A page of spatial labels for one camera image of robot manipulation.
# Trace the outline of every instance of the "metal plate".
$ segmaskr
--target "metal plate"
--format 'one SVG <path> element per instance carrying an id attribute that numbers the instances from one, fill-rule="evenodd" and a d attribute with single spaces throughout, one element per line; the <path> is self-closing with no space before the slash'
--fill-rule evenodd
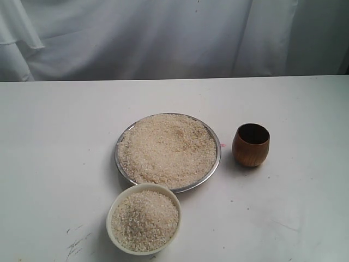
<path id="1" fill-rule="evenodd" d="M 162 114 L 169 114 L 169 115 L 183 115 L 183 116 L 188 116 L 188 115 L 184 115 L 184 114 L 178 114 L 178 113 L 162 113 Z M 199 119 L 196 119 L 192 116 L 188 116 L 196 121 L 199 121 L 200 123 L 203 124 L 204 127 L 206 127 L 206 129 L 208 130 L 210 136 L 213 138 L 215 144 L 216 144 L 216 161 L 214 162 L 211 170 L 206 174 L 204 175 L 203 178 L 199 179 L 198 181 L 196 181 L 195 183 L 193 184 L 190 184 L 188 186 L 185 186 L 185 187 L 180 187 L 180 188 L 175 188 L 175 189 L 171 189 L 172 192 L 174 192 L 175 194 L 176 193 L 181 193 L 181 192 L 184 192 L 184 191 L 188 191 L 194 187 L 197 187 L 198 185 L 204 183 L 206 180 L 209 179 L 210 176 L 212 176 L 212 174 L 216 171 L 217 167 L 218 167 L 218 164 L 220 162 L 220 158 L 221 158 L 221 146 L 220 146 L 220 143 L 219 143 L 219 140 L 218 140 L 218 137 L 217 135 L 213 132 L 213 130 L 208 126 L 206 125 L 204 122 L 200 121 Z M 123 170 L 122 166 L 121 166 L 121 163 L 120 163 L 120 160 L 119 160 L 119 155 L 118 155 L 118 144 L 123 140 L 124 138 L 124 134 L 126 131 L 128 130 L 131 130 L 135 124 L 137 123 L 133 123 L 132 125 L 130 125 L 122 134 L 121 136 L 119 137 L 117 143 L 116 143 L 116 147 L 115 147 L 115 163 L 116 163 L 116 167 L 117 169 L 119 170 L 120 174 L 128 181 L 130 182 L 131 184 L 133 185 L 136 185 L 138 184 L 136 181 L 132 180 L 128 175 L 127 173 Z"/>

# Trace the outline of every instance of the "uncooked rice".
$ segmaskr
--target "uncooked rice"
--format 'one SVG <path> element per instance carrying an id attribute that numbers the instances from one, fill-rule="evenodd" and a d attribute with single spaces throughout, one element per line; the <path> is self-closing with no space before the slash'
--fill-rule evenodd
<path id="1" fill-rule="evenodd" d="M 128 196 L 115 209 L 112 232 L 125 248 L 148 252 L 164 245 L 178 225 L 178 210 L 171 199 L 154 191 Z"/>
<path id="2" fill-rule="evenodd" d="M 135 182 L 175 189 L 198 181 L 211 170 L 216 147 L 201 122 L 185 115 L 159 114 L 126 131 L 118 155 Z"/>

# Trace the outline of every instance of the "table surface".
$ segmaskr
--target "table surface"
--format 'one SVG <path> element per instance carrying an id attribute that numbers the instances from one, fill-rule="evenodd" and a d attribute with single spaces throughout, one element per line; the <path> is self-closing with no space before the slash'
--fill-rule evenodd
<path id="1" fill-rule="evenodd" d="M 217 134 L 213 176 L 178 194 L 180 232 L 132 257 L 106 233 L 127 185 L 113 150 L 133 122 L 192 115 Z M 36 261 L 348 261 L 349 76 L 0 83 L 0 258 Z M 266 161 L 237 165 L 236 129 L 270 132 Z"/>

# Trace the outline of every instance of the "white backdrop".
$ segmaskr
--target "white backdrop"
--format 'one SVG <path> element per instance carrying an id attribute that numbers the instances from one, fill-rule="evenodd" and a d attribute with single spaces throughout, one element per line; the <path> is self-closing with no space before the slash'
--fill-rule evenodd
<path id="1" fill-rule="evenodd" d="M 338 74 L 349 64 L 348 0 L 3 0 L 0 8 L 5 81 Z M 33 26 L 18 30 L 18 20 Z"/>

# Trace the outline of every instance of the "wooden cup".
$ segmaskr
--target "wooden cup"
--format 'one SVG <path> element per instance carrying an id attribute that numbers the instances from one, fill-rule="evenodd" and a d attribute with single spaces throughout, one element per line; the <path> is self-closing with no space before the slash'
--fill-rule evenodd
<path id="1" fill-rule="evenodd" d="M 266 160 L 270 135 L 259 124 L 243 124 L 236 131 L 232 151 L 235 160 L 244 166 L 258 166 Z"/>

